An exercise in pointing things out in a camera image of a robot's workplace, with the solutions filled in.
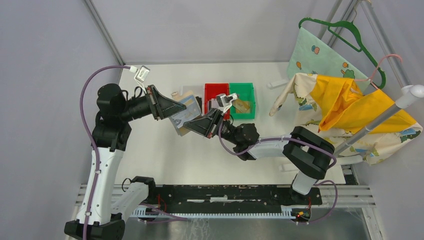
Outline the yellow cloth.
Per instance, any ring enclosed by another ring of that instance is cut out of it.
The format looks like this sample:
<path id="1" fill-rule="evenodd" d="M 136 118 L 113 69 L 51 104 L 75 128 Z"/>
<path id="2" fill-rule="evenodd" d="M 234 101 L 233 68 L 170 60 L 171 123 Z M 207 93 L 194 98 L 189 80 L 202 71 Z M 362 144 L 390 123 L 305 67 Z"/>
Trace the yellow cloth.
<path id="1" fill-rule="evenodd" d="M 354 79 L 325 75 L 316 76 L 310 96 L 321 109 L 320 131 L 342 129 L 353 134 L 395 103 L 380 89 L 364 95 Z"/>

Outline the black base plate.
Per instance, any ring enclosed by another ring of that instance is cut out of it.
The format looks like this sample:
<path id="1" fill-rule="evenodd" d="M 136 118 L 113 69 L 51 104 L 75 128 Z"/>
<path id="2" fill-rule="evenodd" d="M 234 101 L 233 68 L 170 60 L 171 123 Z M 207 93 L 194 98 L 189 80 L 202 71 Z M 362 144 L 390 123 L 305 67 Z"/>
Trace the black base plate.
<path id="1" fill-rule="evenodd" d="M 169 214 L 267 214 L 282 207 L 318 206 L 323 203 L 317 187 L 301 195 L 287 185 L 162 185 L 156 186 L 146 204 L 160 204 Z"/>

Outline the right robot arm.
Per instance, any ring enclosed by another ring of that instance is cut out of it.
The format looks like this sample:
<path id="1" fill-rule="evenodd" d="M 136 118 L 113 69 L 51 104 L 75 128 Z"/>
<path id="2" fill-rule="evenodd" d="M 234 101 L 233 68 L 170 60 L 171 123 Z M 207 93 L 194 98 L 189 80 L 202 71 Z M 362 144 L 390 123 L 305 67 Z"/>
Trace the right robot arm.
<path id="1" fill-rule="evenodd" d="M 234 144 L 232 149 L 226 145 L 223 148 L 243 161 L 287 158 L 299 170 L 288 191 L 289 199 L 295 204 L 306 201 L 312 187 L 323 180 L 327 170 L 337 162 L 334 146 L 302 126 L 296 126 L 287 135 L 262 138 L 255 124 L 234 126 L 216 108 L 200 118 L 185 122 L 183 126 L 208 139 L 218 136 L 221 144 L 224 141 Z"/>

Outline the gold card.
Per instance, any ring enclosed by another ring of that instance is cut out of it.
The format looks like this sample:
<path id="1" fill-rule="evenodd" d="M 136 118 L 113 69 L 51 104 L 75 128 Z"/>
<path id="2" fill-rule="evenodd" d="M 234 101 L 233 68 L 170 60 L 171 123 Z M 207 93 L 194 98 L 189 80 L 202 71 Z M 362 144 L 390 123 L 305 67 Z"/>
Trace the gold card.
<path id="1" fill-rule="evenodd" d="M 234 108 L 235 113 L 237 114 L 250 114 L 251 107 L 249 101 L 243 101 L 240 98 L 234 100 L 232 102 L 232 106 Z"/>

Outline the dinosaur print cloth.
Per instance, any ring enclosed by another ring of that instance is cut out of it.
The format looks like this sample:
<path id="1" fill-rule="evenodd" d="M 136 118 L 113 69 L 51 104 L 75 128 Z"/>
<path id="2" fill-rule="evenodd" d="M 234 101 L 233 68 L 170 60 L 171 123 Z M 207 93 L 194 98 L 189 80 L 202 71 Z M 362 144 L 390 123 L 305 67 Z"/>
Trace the dinosaur print cloth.
<path id="1" fill-rule="evenodd" d="M 269 115 L 273 116 L 279 111 L 287 97 L 292 94 L 298 106 L 294 120 L 295 126 L 304 127 L 325 139 L 334 147 L 338 147 L 355 133 L 340 128 L 333 128 L 327 131 L 319 130 L 322 112 L 319 105 L 310 96 L 318 75 L 310 73 L 295 74 L 273 103 Z M 340 155 L 343 157 L 361 155 L 363 160 L 369 165 L 375 165 L 389 158 L 400 148 L 417 138 L 422 132 L 423 127 L 405 110 L 400 110 L 352 144 Z"/>

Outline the green clothes hanger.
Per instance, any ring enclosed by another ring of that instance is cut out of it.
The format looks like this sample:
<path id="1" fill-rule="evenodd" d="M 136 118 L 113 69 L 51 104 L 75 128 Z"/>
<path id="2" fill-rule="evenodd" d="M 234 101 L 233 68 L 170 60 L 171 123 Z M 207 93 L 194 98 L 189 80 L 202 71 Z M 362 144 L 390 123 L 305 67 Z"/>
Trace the green clothes hanger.
<path id="1" fill-rule="evenodd" d="M 361 33 L 360 33 L 359 29 L 354 25 L 353 22 L 346 21 L 346 20 L 340 20 L 340 21 L 337 21 L 337 22 L 328 22 L 328 21 L 324 21 L 324 20 L 320 20 L 320 19 L 311 18 L 311 17 L 305 17 L 305 18 L 302 18 L 299 21 L 298 27 L 301 28 L 302 24 L 304 22 L 313 22 L 313 23 L 317 23 L 317 24 L 320 24 L 322 26 L 325 26 L 326 30 L 328 32 L 330 32 L 334 37 L 336 37 L 339 40 L 341 40 L 342 42 L 344 42 L 346 45 L 351 47 L 356 52 L 358 52 L 358 53 L 363 52 L 366 55 L 366 57 L 370 60 L 370 62 L 373 64 L 373 66 L 376 67 L 377 72 L 380 74 L 381 83 L 379 85 L 377 85 L 377 87 L 379 89 L 383 89 L 386 86 L 386 82 L 387 82 L 386 73 L 380 68 L 376 59 L 371 55 L 371 53 L 367 50 L 367 48 L 363 44 Z M 346 39 L 344 39 L 339 33 L 336 33 L 335 31 L 333 31 L 332 28 L 342 28 L 342 29 L 346 29 L 349 32 L 351 32 L 356 43 L 357 43 L 357 45 L 358 45 L 358 48 L 355 47 L 354 45 L 352 45 Z"/>

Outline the black cards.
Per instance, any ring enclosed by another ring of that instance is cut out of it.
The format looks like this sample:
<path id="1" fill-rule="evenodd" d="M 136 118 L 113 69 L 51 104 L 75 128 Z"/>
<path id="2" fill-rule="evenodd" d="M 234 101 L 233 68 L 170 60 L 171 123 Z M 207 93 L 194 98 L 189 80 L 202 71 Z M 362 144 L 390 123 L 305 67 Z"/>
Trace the black cards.
<path id="1" fill-rule="evenodd" d="M 203 99 L 200 96 L 196 96 L 195 99 L 196 99 L 196 102 L 199 106 L 200 113 L 202 114 L 203 113 Z"/>

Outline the white plastic bin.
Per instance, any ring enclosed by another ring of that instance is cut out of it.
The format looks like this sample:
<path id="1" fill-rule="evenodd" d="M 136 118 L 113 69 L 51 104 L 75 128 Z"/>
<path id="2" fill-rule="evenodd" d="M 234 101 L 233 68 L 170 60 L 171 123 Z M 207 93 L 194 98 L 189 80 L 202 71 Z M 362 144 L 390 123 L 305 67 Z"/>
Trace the white plastic bin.
<path id="1" fill-rule="evenodd" d="M 205 93 L 205 87 L 204 85 L 182 85 L 180 87 L 179 93 L 183 95 L 186 92 L 190 91 L 194 96 L 203 98 Z"/>

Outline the green patterned cloth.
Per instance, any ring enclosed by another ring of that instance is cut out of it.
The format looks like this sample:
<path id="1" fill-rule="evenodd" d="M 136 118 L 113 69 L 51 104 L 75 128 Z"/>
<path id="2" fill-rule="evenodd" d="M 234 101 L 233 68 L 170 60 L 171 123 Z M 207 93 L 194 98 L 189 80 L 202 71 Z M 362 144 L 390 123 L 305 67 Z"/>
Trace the green patterned cloth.
<path id="1" fill-rule="evenodd" d="M 365 74 L 303 27 L 297 35 L 286 73 L 289 79 L 297 73 L 358 79 L 356 84 L 361 91 L 369 86 L 369 82 L 364 81 Z"/>

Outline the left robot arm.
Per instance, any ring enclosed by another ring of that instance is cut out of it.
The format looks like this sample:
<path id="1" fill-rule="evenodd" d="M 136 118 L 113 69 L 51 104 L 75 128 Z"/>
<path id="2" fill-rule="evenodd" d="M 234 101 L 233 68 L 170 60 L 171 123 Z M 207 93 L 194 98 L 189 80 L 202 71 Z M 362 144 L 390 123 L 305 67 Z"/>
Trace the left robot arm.
<path id="1" fill-rule="evenodd" d="M 64 233 L 77 240 L 121 240 L 126 222 L 138 205 L 157 198 L 152 177 L 135 176 L 129 188 L 112 202 L 115 179 L 132 128 L 130 122 L 152 115 L 167 119 L 186 110 L 183 103 L 163 96 L 154 85 L 145 95 L 127 98 L 127 92 L 109 83 L 97 92 L 99 111 L 95 127 L 89 132 L 92 163 L 81 208 L 74 220 L 64 226 Z"/>

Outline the green plastic bin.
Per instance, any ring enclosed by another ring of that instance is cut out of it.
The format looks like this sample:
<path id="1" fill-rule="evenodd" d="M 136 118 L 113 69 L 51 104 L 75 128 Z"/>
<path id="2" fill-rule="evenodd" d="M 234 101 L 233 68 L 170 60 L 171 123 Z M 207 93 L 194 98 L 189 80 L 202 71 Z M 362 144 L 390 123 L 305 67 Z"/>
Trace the green plastic bin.
<path id="1" fill-rule="evenodd" d="M 256 97 L 255 88 L 251 82 L 229 83 L 229 92 L 236 93 L 238 98 L 249 105 L 248 112 L 240 112 L 232 106 L 229 110 L 230 115 L 235 120 L 253 120 L 256 115 Z"/>

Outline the beige card holder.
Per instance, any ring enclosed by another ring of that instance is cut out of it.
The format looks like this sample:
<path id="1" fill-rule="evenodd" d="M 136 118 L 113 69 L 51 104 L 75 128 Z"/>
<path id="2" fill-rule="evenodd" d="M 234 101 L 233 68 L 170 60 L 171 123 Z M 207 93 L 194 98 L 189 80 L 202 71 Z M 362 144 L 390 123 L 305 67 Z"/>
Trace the beige card holder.
<path id="1" fill-rule="evenodd" d="M 174 129 L 179 136 L 184 136 L 190 132 L 189 129 L 184 127 L 184 123 L 199 118 L 202 115 L 202 110 L 196 99 L 194 93 L 189 90 L 184 94 L 179 92 L 173 92 L 171 97 L 174 101 L 177 101 L 186 106 L 186 109 L 172 115 L 169 120 L 172 123 Z"/>

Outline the red plastic bin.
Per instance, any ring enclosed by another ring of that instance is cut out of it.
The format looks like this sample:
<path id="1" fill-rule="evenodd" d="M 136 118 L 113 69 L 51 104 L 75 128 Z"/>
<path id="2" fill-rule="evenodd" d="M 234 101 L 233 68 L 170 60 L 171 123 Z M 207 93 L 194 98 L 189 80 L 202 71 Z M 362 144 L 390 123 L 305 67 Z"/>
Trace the red plastic bin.
<path id="1" fill-rule="evenodd" d="M 230 88 L 228 83 L 206 83 L 204 85 L 203 113 L 207 114 L 209 111 L 209 100 L 214 99 L 219 94 L 228 95 L 229 93 Z"/>

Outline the clear plastic box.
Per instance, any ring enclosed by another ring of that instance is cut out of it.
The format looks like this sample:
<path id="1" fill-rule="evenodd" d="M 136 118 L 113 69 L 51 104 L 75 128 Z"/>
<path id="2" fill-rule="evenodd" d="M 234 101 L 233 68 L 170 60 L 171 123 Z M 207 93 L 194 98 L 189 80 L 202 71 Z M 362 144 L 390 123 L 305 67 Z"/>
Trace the clear plastic box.
<path id="1" fill-rule="evenodd" d="M 273 89 L 277 89 L 277 88 L 286 86 L 288 84 L 288 82 L 289 82 L 289 80 L 287 80 L 287 79 L 281 79 L 281 80 L 269 82 L 266 86 L 267 86 L 268 89 L 273 90 Z"/>

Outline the metal rack pole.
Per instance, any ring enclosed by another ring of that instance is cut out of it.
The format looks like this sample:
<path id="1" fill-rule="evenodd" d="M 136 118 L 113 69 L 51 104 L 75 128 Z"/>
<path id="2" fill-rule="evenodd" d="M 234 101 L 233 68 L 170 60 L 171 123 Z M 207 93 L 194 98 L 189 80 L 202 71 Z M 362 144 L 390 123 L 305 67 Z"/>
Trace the metal rack pole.
<path id="1" fill-rule="evenodd" d="M 407 85 L 401 89 L 402 96 L 398 98 L 393 105 L 386 109 L 383 113 L 377 116 L 373 121 L 361 128 L 353 136 L 345 140 L 342 144 L 337 146 L 334 151 L 334 155 L 337 157 L 344 150 L 348 149 L 352 144 L 363 138 L 365 135 L 370 133 L 376 127 L 381 125 L 383 122 L 388 120 L 391 116 L 398 113 L 400 110 L 406 109 L 413 103 L 424 97 L 424 86 L 417 85 Z"/>

